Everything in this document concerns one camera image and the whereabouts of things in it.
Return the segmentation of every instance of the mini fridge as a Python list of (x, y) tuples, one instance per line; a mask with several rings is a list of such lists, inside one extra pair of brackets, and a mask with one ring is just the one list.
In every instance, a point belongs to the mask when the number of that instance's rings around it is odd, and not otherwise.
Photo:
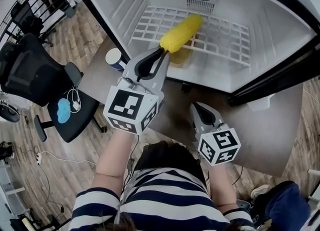
[(319, 0), (83, 0), (129, 61), (191, 14), (203, 24), (167, 77), (222, 91), (231, 105), (320, 74)]

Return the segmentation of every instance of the striped shirt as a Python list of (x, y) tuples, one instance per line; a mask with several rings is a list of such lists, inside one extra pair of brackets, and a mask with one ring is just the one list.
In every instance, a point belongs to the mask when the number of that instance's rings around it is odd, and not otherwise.
[(90, 188), (77, 195), (70, 231), (95, 230), (102, 223), (118, 224), (120, 213), (129, 216), (137, 230), (225, 230), (236, 222), (253, 231), (244, 209), (222, 214), (204, 184), (175, 168), (135, 171), (121, 199), (111, 190)]

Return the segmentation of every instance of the white shelf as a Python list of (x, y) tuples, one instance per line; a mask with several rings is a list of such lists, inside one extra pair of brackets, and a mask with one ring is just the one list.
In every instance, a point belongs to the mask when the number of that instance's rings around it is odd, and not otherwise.
[(159, 43), (166, 32), (191, 14), (200, 14), (203, 24), (190, 39), (191, 44), (183, 48), (220, 56), (250, 67), (249, 28), (193, 10), (148, 5), (131, 39)]

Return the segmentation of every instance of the black office chair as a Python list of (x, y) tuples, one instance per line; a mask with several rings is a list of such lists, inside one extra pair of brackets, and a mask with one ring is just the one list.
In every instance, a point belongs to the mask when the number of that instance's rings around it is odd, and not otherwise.
[[(10, 15), (13, 23), (21, 29), (23, 34), (31, 33), (38, 38), (40, 37), (40, 32), (44, 28), (43, 21), (41, 18), (35, 16), (28, 2), (24, 2), (23, 4), (17, 2), (13, 6)], [(49, 44), (51, 47), (54, 46), (52, 42), (44, 38), (41, 38), (41, 42), (43, 44)]]
[(78, 90), (81, 110), (72, 113), (66, 123), (58, 122), (58, 102), (67, 98), (67, 92), (78, 86), (82, 73), (71, 62), (66, 66), (54, 61), (43, 48), (38, 38), (31, 33), (22, 37), (19, 44), (7, 41), (0, 50), (0, 85), (5, 93), (14, 94), (30, 100), (37, 105), (47, 105), (51, 121), (41, 122), (39, 116), (34, 118), (36, 131), (45, 141), (45, 129), (55, 126), (66, 142), (71, 142), (85, 129), (91, 120), (102, 133), (107, 127), (100, 127), (94, 114), (99, 102)]

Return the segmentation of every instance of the chair seat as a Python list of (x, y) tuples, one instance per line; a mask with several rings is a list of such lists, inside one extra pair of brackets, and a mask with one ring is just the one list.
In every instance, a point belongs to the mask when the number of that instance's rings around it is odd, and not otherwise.
[[(49, 102), (47, 109), (51, 120), (54, 123), (54, 126), (63, 140), (67, 143), (74, 140), (76, 137), (80, 135), (80, 133), (87, 127), (87, 125), (92, 120), (97, 108), (99, 106), (99, 102), (94, 98), (88, 96), (82, 91), (78, 90), (79, 97), (81, 100), (81, 110), (78, 113), (71, 113), (70, 119), (66, 123), (58, 122), (58, 102), (62, 98), (67, 98), (67, 93), (60, 95), (55, 100)], [(74, 112), (74, 108), (72, 107), (72, 92), (69, 93), (68, 98), (71, 106), (71, 110)]]

